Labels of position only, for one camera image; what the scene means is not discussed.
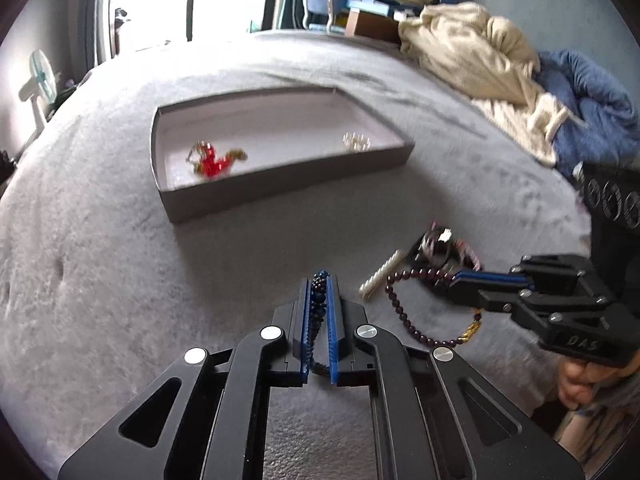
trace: light blue wall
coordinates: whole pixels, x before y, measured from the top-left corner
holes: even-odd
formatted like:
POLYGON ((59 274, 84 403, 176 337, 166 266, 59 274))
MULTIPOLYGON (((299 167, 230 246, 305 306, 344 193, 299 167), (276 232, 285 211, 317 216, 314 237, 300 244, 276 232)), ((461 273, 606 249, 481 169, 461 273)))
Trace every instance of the light blue wall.
POLYGON ((622 81, 640 106, 640 46, 610 0, 462 0, 516 23, 539 50, 580 50, 622 81))

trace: gray blanket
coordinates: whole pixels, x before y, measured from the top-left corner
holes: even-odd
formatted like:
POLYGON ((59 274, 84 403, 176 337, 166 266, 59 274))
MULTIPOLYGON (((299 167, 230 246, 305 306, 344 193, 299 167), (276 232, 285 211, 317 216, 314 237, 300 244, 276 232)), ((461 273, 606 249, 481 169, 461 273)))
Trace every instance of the gray blanket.
MULTIPOLYGON (((257 34, 149 50, 93 71, 27 152, 0 201, 0 409, 52 478, 89 436, 193 346, 219 351, 295 298, 300 277, 358 286, 433 219, 489 269, 577 251, 588 218, 571 187, 466 98, 370 43, 257 34), (291 84, 343 87, 415 138, 405 167, 171 225, 149 164, 158 105, 291 84)), ((472 311, 398 290, 418 329, 453 338, 472 311)), ((375 295, 369 320, 415 345, 375 295)), ((487 314, 456 349, 526 413, 554 390, 555 356, 487 314)), ((265 478, 370 479, 364 388, 313 378, 271 399, 265 478)))

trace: beaded bracelet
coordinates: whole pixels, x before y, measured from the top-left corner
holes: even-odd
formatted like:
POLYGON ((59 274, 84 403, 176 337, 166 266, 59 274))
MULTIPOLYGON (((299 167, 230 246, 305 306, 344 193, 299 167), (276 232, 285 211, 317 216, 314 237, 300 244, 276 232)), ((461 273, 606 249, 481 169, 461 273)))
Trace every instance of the beaded bracelet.
POLYGON ((437 339, 427 337, 420 330, 416 329, 414 324, 408 318, 406 312, 404 311, 404 308, 400 305, 398 295, 394 292, 393 284, 395 282, 408 280, 409 278, 420 278, 421 280, 428 279, 434 282, 441 282, 442 280, 444 280, 445 282, 450 282, 452 276, 450 274, 446 274, 443 270, 413 269, 411 270, 411 272, 409 272, 408 270, 404 270, 403 272, 396 272, 395 274, 390 274, 386 278, 385 292, 388 294, 389 300, 391 300, 391 306, 395 309, 396 314, 398 314, 400 321, 402 321, 402 324, 407 329, 409 334, 428 348, 435 348, 436 346, 448 346, 450 348, 455 348, 457 345, 462 345, 468 342, 473 334, 475 334, 482 325, 482 309, 476 308, 474 310, 473 323, 469 325, 469 327, 461 336, 450 341, 439 341, 437 339))

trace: chair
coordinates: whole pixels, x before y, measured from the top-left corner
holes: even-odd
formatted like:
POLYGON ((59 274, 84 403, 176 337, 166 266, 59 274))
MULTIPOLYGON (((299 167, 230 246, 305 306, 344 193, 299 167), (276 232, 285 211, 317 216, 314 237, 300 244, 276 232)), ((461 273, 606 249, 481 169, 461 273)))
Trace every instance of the chair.
POLYGON ((346 6, 346 0, 302 0, 302 6, 305 9, 305 17, 302 25, 306 30, 324 30, 324 25, 318 25, 316 23, 309 24, 309 14, 312 12, 328 17, 326 23, 327 32, 344 34, 344 27, 334 25, 334 18, 346 6))

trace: blue comforter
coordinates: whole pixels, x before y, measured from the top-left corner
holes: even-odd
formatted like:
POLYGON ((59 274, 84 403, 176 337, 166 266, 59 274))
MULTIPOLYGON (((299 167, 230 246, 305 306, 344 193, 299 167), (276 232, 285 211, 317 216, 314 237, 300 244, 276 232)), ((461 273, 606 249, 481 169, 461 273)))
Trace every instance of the blue comforter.
POLYGON ((636 110, 622 84, 579 52, 540 52, 534 79, 588 127, 567 120, 554 137, 556 168, 568 179, 582 160, 625 164, 640 153, 636 110))

